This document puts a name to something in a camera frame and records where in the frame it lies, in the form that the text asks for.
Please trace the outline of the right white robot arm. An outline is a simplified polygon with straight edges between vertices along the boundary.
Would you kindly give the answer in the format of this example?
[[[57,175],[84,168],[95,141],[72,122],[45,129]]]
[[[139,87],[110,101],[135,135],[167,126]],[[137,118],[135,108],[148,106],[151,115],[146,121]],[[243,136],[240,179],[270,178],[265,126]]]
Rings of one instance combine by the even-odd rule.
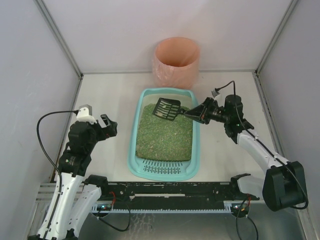
[[[262,198],[274,212],[286,208],[304,210],[309,206],[302,164],[287,160],[260,140],[254,126],[244,118],[240,96],[228,95],[224,106],[219,106],[215,99],[208,97],[200,105],[182,113],[185,117],[205,125],[210,121],[223,123],[226,135],[260,166],[264,172],[264,180],[259,191],[253,191],[253,186],[249,183],[241,183],[243,178],[240,177],[237,185],[242,193]]]

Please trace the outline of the black litter scoop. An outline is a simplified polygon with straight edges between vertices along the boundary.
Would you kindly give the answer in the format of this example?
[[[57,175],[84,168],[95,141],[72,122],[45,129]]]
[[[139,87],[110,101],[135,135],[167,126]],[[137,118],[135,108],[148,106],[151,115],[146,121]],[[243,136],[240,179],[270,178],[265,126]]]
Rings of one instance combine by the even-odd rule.
[[[174,121],[179,115],[184,115],[188,108],[182,107],[177,99],[160,97],[152,111],[152,114],[162,120]]]

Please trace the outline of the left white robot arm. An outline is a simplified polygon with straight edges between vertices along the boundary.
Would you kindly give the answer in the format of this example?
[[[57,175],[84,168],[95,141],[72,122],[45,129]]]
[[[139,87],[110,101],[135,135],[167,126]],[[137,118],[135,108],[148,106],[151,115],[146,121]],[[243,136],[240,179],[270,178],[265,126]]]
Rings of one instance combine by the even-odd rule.
[[[96,144],[115,137],[118,124],[102,114],[105,127],[101,127],[89,113],[74,113],[76,122],[70,126],[69,141],[54,165],[57,180],[48,212],[30,240],[77,240],[94,203],[110,192],[107,177],[91,174],[85,178],[85,174]]]

